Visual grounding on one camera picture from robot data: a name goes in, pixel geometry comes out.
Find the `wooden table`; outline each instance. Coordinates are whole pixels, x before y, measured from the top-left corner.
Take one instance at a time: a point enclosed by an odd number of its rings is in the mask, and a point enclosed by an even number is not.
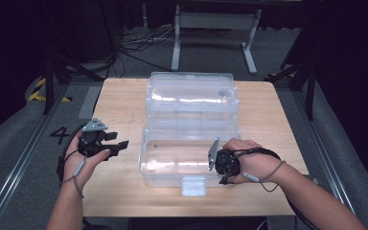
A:
[[[242,139],[276,151],[298,171],[308,174],[273,85],[263,81],[235,84],[241,101]],[[294,215],[281,189],[268,193],[260,184],[207,188],[206,196],[182,196],[181,188],[147,186],[138,166],[142,130],[147,123],[147,85],[147,79],[109,79],[103,84],[94,117],[108,125],[108,131],[119,133],[115,144],[129,140],[129,146],[119,156],[102,162],[85,185],[85,217]]]

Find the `yellow tape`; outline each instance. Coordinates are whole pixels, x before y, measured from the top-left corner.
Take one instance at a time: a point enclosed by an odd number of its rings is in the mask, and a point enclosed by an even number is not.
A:
[[[36,84],[31,96],[29,97],[29,101],[41,101],[41,102],[46,102],[46,97],[44,96],[38,96],[38,92],[40,91],[40,89],[43,87],[43,85],[46,83],[46,78],[41,77],[41,79],[38,81],[38,83]],[[64,103],[70,103],[73,101],[72,97],[64,97],[61,100]]]

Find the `metal rail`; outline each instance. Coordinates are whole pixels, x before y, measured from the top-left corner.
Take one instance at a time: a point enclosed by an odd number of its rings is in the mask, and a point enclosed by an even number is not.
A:
[[[324,169],[325,175],[327,176],[328,181],[330,182],[331,189],[333,190],[333,195],[339,199],[343,204],[345,204],[351,211],[355,214],[354,207],[348,195],[346,194],[345,187],[343,186],[336,169],[333,165],[333,162],[327,152],[327,149],[324,146],[324,143],[321,140],[321,137],[316,129],[314,121],[311,121],[308,117],[306,110],[305,110],[305,103],[303,97],[299,91],[292,91],[292,96],[296,101],[298,108],[304,117],[305,124],[310,131],[310,135],[312,136],[312,140],[314,141],[318,152],[319,152],[319,159],[322,168]]]
[[[67,85],[61,84],[57,87],[57,93],[55,96],[55,103],[53,104],[52,109],[46,114],[42,115],[40,120],[37,123],[37,126],[32,134],[31,139],[29,140],[26,147],[23,149],[19,159],[17,160],[15,166],[13,167],[11,173],[6,179],[4,186],[0,191],[0,217],[4,212],[6,206],[8,205],[11,197],[16,190],[17,185],[20,182],[24,172],[26,171],[30,161],[35,155],[36,146],[38,145],[41,135],[46,129],[48,123],[50,122],[51,117],[53,116],[58,104],[61,102],[61,99],[65,95],[67,90]]]

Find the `forearm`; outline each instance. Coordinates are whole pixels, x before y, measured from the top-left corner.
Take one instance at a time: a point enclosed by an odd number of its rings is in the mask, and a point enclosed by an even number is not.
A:
[[[285,164],[273,182],[288,200],[319,229],[365,229],[359,219],[339,200]]]
[[[47,229],[82,229],[82,197],[72,180],[61,186]]]

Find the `metal stand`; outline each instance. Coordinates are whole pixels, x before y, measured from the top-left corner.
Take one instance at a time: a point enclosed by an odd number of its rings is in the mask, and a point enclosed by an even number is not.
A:
[[[80,64],[75,61],[58,55],[54,49],[52,48],[50,51],[49,58],[47,60],[46,66],[46,106],[44,108],[43,114],[48,114],[50,109],[54,104],[55,97],[55,86],[54,86],[54,76],[57,77],[58,82],[60,84],[68,84],[71,81],[70,73],[67,71],[66,66],[69,65],[74,69],[78,70],[80,73],[83,73],[88,78],[93,81],[104,81],[104,78],[92,73],[88,69],[84,68]]]
[[[172,51],[172,70],[178,71],[180,61],[180,28],[213,28],[230,30],[248,30],[249,36],[246,42],[241,44],[244,58],[249,69],[249,73],[257,73],[253,61],[250,47],[259,24],[261,10],[255,14],[229,14],[229,13],[202,13],[202,12],[183,12],[180,6],[175,7],[174,20],[174,48]]]
[[[292,73],[295,73],[294,78],[288,85],[291,91],[300,91],[306,81],[308,81],[307,98],[306,98],[306,112],[310,120],[312,117],[313,94],[315,89],[315,73],[313,65],[309,63],[300,63],[285,69],[276,75],[268,75],[266,81],[274,83]]]

